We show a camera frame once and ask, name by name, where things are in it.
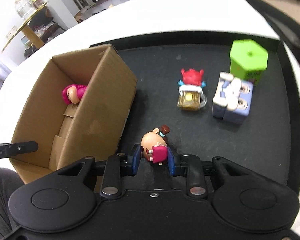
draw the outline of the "bolt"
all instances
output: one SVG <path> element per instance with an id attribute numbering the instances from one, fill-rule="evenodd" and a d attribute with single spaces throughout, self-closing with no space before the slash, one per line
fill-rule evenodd
<path id="1" fill-rule="evenodd" d="M 103 188 L 102 193 L 105 195 L 114 195 L 118 193 L 118 189 L 116 187 L 105 187 Z"/>
<path id="2" fill-rule="evenodd" d="M 150 197 L 159 197 L 159 193 L 153 192 L 153 193 L 150 194 Z"/>
<path id="3" fill-rule="evenodd" d="M 193 187 L 190 189 L 192 195 L 203 195 L 206 193 L 206 190 L 203 187 Z"/>

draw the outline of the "white and blue toy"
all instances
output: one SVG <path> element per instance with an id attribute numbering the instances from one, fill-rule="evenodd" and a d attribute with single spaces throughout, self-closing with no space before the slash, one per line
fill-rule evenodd
<path id="1" fill-rule="evenodd" d="M 212 115 L 224 121 L 241 124 L 249 115 L 253 85 L 227 72 L 220 72 L 213 98 Z"/>

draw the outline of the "cardboard box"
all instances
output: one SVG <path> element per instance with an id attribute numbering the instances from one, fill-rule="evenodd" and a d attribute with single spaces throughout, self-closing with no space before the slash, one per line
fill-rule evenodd
<path id="1" fill-rule="evenodd" d="M 63 101 L 70 84 L 87 85 L 78 105 Z M 37 152 L 10 158 L 25 183 L 85 156 L 116 152 L 136 92 L 137 78 L 111 45 L 54 56 L 23 108 L 12 142 L 35 140 Z"/>

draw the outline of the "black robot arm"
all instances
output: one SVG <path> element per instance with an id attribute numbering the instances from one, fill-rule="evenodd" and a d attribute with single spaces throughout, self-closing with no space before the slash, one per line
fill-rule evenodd
<path id="1" fill-rule="evenodd" d="M 169 148 L 167 172 L 156 179 L 186 177 L 184 188 L 126 189 L 123 177 L 137 179 L 140 162 L 136 144 L 129 154 L 85 157 L 17 189 L 9 209 L 20 226 L 5 239 L 294 238 L 298 196 L 285 185 L 223 157 L 201 161 Z"/>

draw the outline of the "white table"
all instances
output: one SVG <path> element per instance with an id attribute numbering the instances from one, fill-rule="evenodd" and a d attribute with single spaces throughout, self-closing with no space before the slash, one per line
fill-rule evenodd
<path id="1" fill-rule="evenodd" d="M 56 37 L 7 77 L 0 91 L 0 143 L 11 141 L 31 89 L 53 55 L 113 39 L 171 31 L 221 31 L 279 39 L 245 0 L 130 0 L 119 4 Z M 300 93 L 300 66 L 286 50 Z M 300 212 L 293 229 L 300 234 Z"/>

